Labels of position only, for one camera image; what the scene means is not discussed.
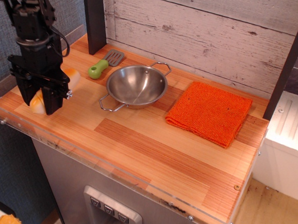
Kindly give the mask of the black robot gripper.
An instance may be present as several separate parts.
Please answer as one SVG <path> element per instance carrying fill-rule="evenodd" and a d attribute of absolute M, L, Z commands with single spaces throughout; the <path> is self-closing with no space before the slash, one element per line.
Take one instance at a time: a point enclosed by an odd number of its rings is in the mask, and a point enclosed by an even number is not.
<path fill-rule="evenodd" d="M 63 99 L 72 96 L 68 88 L 70 79 L 63 73 L 60 43 L 48 43 L 39 49 L 21 47 L 21 55 L 10 55 L 11 73 L 27 106 L 41 89 L 45 112 L 51 115 L 63 106 Z"/>

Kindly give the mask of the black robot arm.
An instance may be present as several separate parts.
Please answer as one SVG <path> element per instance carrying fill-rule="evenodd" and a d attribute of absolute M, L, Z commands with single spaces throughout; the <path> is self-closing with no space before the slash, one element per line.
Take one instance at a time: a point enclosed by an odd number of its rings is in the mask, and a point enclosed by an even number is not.
<path fill-rule="evenodd" d="M 16 43 L 21 55 L 10 55 L 11 74 L 15 76 L 26 105 L 42 93 L 47 115 L 60 109 L 64 99 L 72 96 L 70 78 L 61 69 L 61 40 L 65 37 L 53 27 L 55 9 L 49 0 L 0 0 L 11 25 L 16 30 Z"/>

